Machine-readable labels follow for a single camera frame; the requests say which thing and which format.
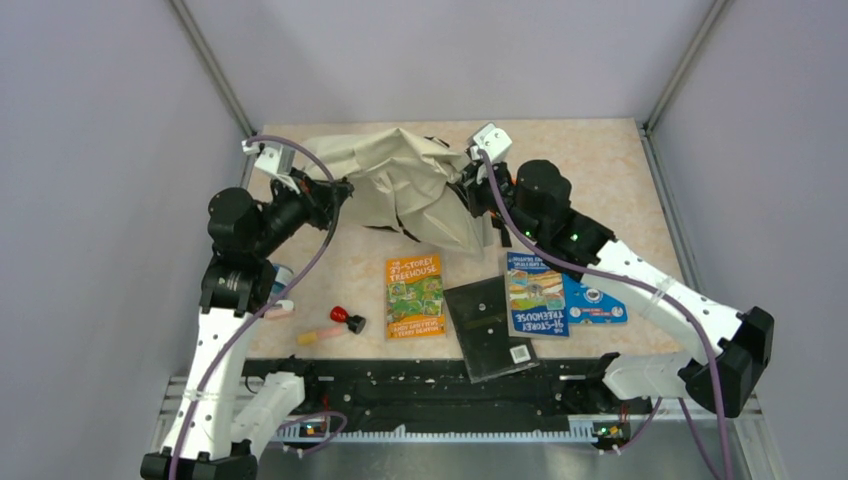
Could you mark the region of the beige canvas student bag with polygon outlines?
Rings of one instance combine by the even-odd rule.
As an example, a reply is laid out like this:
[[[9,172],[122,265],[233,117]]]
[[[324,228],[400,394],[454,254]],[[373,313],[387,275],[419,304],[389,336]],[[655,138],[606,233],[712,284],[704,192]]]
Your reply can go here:
[[[389,228],[445,250],[483,255],[491,227],[469,213],[451,188],[471,160],[460,151],[403,128],[307,139],[332,176],[353,185],[341,220]]]

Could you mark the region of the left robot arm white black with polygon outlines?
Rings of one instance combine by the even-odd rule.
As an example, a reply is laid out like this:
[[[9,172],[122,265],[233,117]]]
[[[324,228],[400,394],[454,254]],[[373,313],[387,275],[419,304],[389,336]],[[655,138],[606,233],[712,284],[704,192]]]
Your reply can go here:
[[[270,255],[304,225],[327,233],[295,286],[326,251],[340,208],[352,196],[347,179],[313,180],[296,171],[293,182],[270,183],[259,201],[242,187],[209,201],[212,257],[201,281],[198,336],[185,390],[161,446],[146,454],[144,479],[254,479],[259,460],[285,418],[319,404],[320,386],[293,373],[273,373],[242,410],[236,408],[247,350],[258,320],[279,297]]]

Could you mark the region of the blue 91-storey treehouse book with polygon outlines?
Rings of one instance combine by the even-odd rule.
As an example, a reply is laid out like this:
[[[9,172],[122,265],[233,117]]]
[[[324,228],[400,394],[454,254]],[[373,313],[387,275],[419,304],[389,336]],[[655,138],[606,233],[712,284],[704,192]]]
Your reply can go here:
[[[536,255],[509,251],[505,256],[507,325],[514,337],[568,338],[562,274]]]

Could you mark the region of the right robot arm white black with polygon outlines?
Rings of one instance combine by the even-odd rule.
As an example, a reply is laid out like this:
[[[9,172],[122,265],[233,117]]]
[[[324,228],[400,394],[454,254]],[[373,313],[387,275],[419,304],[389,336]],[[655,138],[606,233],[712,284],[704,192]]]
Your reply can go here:
[[[589,404],[612,412],[625,400],[679,397],[724,418],[740,416],[769,365],[774,317],[721,304],[637,255],[608,227],[572,208],[571,184],[536,159],[511,177],[505,163],[473,160],[456,183],[473,216],[490,213],[554,270],[611,295],[672,337],[671,354],[604,356],[586,385]]]

